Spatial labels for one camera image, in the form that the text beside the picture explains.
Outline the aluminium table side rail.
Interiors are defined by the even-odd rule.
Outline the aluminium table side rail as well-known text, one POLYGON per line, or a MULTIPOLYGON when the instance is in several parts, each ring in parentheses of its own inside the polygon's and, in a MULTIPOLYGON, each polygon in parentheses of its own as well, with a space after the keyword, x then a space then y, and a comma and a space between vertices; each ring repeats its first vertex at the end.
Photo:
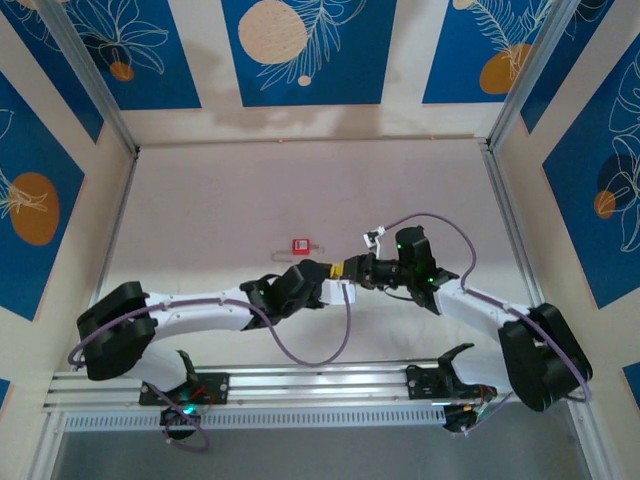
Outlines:
POLYGON ((92 307, 100 299, 101 293, 105 288, 109 271, 111 268, 111 263, 113 260, 116 244, 118 241, 118 236, 120 233, 122 221, 125 215, 128 199, 131 193, 136 170, 138 167, 138 160, 139 160, 139 154, 136 154, 131 162, 131 166, 127 171, 126 181, 121 191, 121 194, 119 196, 119 202, 117 205, 114 221, 109 229, 108 243, 106 246, 106 250, 104 252, 102 263, 100 264, 99 275, 96 280, 95 286, 91 292, 89 300, 85 305, 86 308, 92 307))
MULTIPOLYGON (((529 303, 539 306, 543 303, 543 294, 529 262, 515 210, 500 173, 498 162, 486 145, 481 144, 480 147, 487 175, 494 191, 494 197, 502 216, 521 280, 524 282, 529 303)), ((498 329, 497 335, 508 364, 516 358, 531 360, 534 357, 540 357, 549 360, 552 356, 556 356, 556 345, 550 345, 544 337, 531 328, 531 325, 527 323, 527 318, 522 319, 521 316, 517 315, 517 312, 515 316, 511 316, 498 329)))

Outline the aluminium mounting rail beam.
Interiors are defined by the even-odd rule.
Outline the aluminium mounting rail beam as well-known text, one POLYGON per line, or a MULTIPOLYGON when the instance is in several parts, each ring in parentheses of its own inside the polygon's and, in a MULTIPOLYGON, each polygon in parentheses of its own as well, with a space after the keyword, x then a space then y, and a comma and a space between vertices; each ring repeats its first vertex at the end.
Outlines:
MULTIPOLYGON (((202 367, 205 374, 227 373, 221 392, 226 409, 393 406, 409 402, 406 368, 435 369, 435 360, 301 365, 202 367)), ((82 371, 57 372, 49 384, 46 412, 142 410, 140 380, 94 382, 82 371)))

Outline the red safety padlock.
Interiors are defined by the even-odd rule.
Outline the red safety padlock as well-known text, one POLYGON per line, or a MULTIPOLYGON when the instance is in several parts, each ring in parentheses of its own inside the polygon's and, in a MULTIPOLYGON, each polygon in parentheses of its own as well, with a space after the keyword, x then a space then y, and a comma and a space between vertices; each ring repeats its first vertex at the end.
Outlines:
POLYGON ((293 263, 297 257, 308 256, 312 251, 311 241, 307 238, 295 238, 284 250, 271 253, 271 260, 276 263, 293 263))

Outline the black base electronics box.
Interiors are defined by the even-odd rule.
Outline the black base electronics box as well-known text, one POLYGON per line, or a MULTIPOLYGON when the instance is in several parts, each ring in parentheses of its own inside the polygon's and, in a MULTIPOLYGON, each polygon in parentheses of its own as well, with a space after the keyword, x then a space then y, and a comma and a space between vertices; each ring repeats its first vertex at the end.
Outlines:
POLYGON ((443 427, 450 433, 467 435, 478 427, 488 416, 489 403, 445 406, 443 427))
POLYGON ((160 427, 167 441, 183 441, 195 434, 200 420, 192 406, 167 408, 160 414, 160 427))

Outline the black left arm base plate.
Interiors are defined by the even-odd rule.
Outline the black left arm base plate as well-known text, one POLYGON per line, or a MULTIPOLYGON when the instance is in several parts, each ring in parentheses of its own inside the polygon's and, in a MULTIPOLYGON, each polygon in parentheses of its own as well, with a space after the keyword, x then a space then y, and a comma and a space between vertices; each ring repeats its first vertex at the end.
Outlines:
MULTIPOLYGON (((230 390, 228 373, 200 373, 196 379, 166 392, 165 395, 179 406, 225 405, 230 390)), ((162 406, 166 402, 151 387, 143 383, 138 403, 141 406, 162 406)))

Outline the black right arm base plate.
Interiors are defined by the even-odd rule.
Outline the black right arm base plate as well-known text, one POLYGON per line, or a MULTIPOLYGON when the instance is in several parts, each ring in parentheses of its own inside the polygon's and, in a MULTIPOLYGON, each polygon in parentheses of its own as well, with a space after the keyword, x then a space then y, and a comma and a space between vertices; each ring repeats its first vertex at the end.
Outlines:
POLYGON ((449 367, 422 368, 409 365, 405 375, 411 400, 466 400, 481 396, 478 386, 463 384, 449 367))

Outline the aluminium frame post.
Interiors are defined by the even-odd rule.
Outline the aluminium frame post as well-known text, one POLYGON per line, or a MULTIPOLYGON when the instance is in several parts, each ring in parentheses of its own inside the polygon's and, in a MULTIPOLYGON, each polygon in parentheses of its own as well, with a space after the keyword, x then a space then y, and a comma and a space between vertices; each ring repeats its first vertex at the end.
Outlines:
POLYGON ((581 20, 580 10, 581 0, 553 0, 549 15, 485 140, 489 153, 498 152, 514 124, 522 123, 525 133, 530 135, 541 123, 588 43, 589 28, 581 20))
POLYGON ((33 0, 33 2, 49 33, 100 115, 111 127, 123 148, 133 160, 136 160, 139 145, 134 140, 114 97, 63 6, 57 0, 33 0))

